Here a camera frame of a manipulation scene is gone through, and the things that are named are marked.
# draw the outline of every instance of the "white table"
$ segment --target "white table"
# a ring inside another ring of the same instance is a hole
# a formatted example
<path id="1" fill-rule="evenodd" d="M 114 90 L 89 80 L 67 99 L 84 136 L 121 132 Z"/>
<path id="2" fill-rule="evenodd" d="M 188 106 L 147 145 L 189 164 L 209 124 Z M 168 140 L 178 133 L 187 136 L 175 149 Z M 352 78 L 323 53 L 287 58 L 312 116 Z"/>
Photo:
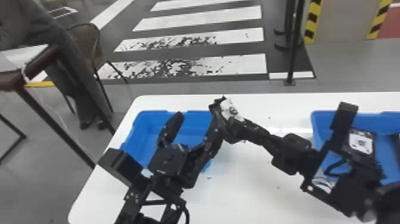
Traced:
<path id="1" fill-rule="evenodd" d="M 142 110 L 208 110 L 221 95 L 148 95 L 137 98 L 107 148 L 119 148 Z M 289 132 L 311 139 L 310 114 L 335 110 L 341 101 L 360 106 L 359 112 L 400 110 L 399 92 L 340 94 L 226 95 L 241 115 L 283 136 Z M 360 223 L 349 219 L 303 193 L 302 176 L 288 176 L 270 164 L 272 157 L 252 143 L 224 142 L 210 168 L 199 176 L 194 189 L 186 190 L 191 224 L 201 223 Z M 128 187 L 96 166 L 68 215 L 70 224 L 112 224 Z M 160 218 L 164 207 L 145 207 Z"/>

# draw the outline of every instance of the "black robotic arm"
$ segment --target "black robotic arm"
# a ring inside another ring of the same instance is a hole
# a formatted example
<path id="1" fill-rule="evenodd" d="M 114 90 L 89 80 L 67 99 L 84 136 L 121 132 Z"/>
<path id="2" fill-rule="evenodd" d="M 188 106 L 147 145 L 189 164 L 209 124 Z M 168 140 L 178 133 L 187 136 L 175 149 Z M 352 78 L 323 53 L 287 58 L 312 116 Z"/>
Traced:
<path id="1" fill-rule="evenodd" d="M 193 148 L 173 145 L 184 121 L 176 113 L 162 128 L 157 139 L 157 150 L 149 163 L 150 178 L 141 174 L 143 167 L 121 150 L 109 149 L 99 165 L 123 181 L 130 188 L 125 205 L 116 220 L 118 224 L 170 223 L 175 224 L 182 213 L 189 223 L 186 202 L 180 195 L 183 189 L 195 186 L 196 180 L 210 159 L 218 153 L 222 142 L 230 144 L 250 141 L 264 147 L 272 156 L 272 165 L 288 175 L 300 173 L 304 177 L 301 189 L 332 206 L 344 215 L 356 215 L 360 221 L 377 219 L 378 224 L 400 223 L 400 183 L 382 186 L 385 175 L 373 157 L 366 157 L 346 147 L 346 138 L 357 113 L 357 106 L 341 103 L 331 129 L 332 137 L 320 151 L 310 141 L 290 133 L 284 137 L 272 135 L 263 127 L 244 119 L 230 100 L 222 97 L 209 106 L 212 121 L 203 142 Z M 349 173 L 341 174 L 330 192 L 319 188 L 314 178 L 327 153 L 333 151 L 351 165 Z M 150 192 L 163 200 L 148 201 Z M 142 206 L 165 204 L 161 221 L 145 217 Z"/>

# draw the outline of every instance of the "blue tray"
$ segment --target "blue tray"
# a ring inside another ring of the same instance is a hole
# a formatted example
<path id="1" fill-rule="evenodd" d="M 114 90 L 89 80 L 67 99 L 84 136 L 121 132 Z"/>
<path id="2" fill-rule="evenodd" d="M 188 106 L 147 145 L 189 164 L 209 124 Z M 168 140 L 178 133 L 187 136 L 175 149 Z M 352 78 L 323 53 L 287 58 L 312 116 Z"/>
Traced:
<path id="1" fill-rule="evenodd" d="M 121 149 L 130 154 L 143 167 L 147 167 L 154 155 L 156 140 L 162 127 L 175 112 L 170 111 L 142 111 L 132 125 L 127 139 Z M 188 111 L 182 113 L 185 117 L 174 144 L 184 144 L 194 147 L 200 144 L 211 122 L 209 111 Z"/>
<path id="2" fill-rule="evenodd" d="M 330 124 L 333 120 L 335 111 L 314 111 L 311 114 L 311 122 L 314 137 L 314 148 L 320 150 L 324 142 L 330 139 L 332 131 Z M 398 148 L 389 139 L 389 135 L 400 133 L 400 113 L 384 112 L 380 114 L 357 114 L 352 127 L 363 129 L 376 134 L 375 150 L 376 159 L 383 168 L 386 179 L 382 179 L 382 184 L 400 181 L 400 161 L 398 161 Z M 342 157 L 336 153 L 329 152 L 321 167 L 339 161 Z M 332 170 L 333 173 L 345 173 L 350 170 L 350 166 L 344 164 Z"/>

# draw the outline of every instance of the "metal chair leg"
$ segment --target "metal chair leg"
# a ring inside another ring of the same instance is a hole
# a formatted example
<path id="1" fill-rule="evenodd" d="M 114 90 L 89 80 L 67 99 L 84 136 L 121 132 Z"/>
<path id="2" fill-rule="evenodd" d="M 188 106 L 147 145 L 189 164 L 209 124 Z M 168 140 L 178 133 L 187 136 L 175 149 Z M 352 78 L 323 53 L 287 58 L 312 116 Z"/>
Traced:
<path id="1" fill-rule="evenodd" d="M 125 81 L 125 83 L 128 84 L 128 80 L 125 78 L 125 76 L 122 75 L 122 72 L 119 71 L 110 61 L 106 62 L 118 73 L 119 76 L 121 76 L 121 78 Z"/>
<path id="2" fill-rule="evenodd" d="M 67 96 L 66 96 L 65 94 L 62 94 L 62 96 L 64 97 L 65 101 L 67 102 L 67 105 L 68 105 L 68 107 L 70 108 L 71 112 L 72 112 L 73 114 L 75 114 L 75 110 L 74 110 L 74 108 L 72 107 L 70 100 L 67 98 Z"/>
<path id="3" fill-rule="evenodd" d="M 114 109 L 113 109 L 113 107 L 112 107 L 112 105 L 111 105 L 111 103 L 110 103 L 110 100 L 108 99 L 108 95 L 107 95 L 107 93 L 105 92 L 103 83 L 102 83 L 101 80 L 100 80 L 99 74 L 97 73 L 97 70 L 96 70 L 96 69 L 94 69 L 94 71 L 95 71 L 95 76 L 96 76 L 97 82 L 100 84 L 100 88 L 101 88 L 101 90 L 103 91 L 105 100 L 107 101 L 107 104 L 108 104 L 108 106 L 110 107 L 110 110 L 111 110 L 112 112 L 114 112 Z"/>
<path id="4" fill-rule="evenodd" d="M 24 139 L 26 139 L 26 135 L 17 127 L 15 127 L 9 120 L 7 120 L 2 114 L 0 114 L 0 120 L 5 123 L 10 129 L 12 129 L 15 133 L 18 134 L 18 139 L 12 143 L 12 145 L 4 152 L 2 156 L 0 156 L 1 161 Z"/>

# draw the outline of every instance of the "white cable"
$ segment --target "white cable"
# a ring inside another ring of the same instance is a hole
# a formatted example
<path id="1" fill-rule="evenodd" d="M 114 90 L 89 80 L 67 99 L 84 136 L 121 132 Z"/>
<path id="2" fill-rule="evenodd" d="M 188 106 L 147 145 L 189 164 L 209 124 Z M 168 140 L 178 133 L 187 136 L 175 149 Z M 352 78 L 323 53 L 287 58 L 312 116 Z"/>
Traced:
<path id="1" fill-rule="evenodd" d="M 40 101 L 41 104 L 43 104 L 45 107 L 47 107 L 49 110 L 51 110 L 53 113 L 55 113 L 55 114 L 57 115 L 57 117 L 59 118 L 59 120 L 60 120 L 60 122 L 61 122 L 61 124 L 62 124 L 62 126 L 63 126 L 63 128 L 64 128 L 64 130 L 71 136 L 72 134 L 71 134 L 71 132 L 70 132 L 70 130 L 69 130 L 67 124 L 65 123 L 63 117 L 62 117 L 57 111 L 55 111 L 54 108 L 52 108 L 51 106 L 49 106 L 48 104 L 46 104 L 45 101 L 43 100 L 42 96 L 41 96 L 36 90 L 34 90 L 34 88 L 30 88 L 30 89 L 31 89 L 33 92 L 35 92 L 35 95 L 39 98 L 39 101 Z M 75 139 L 75 142 L 79 145 L 79 147 L 83 148 L 84 151 L 85 151 L 87 154 L 89 154 L 89 156 L 93 159 L 94 156 L 90 153 L 90 151 L 89 151 L 86 147 L 84 147 L 84 146 L 79 142 L 78 137 L 74 135 L 74 139 Z"/>

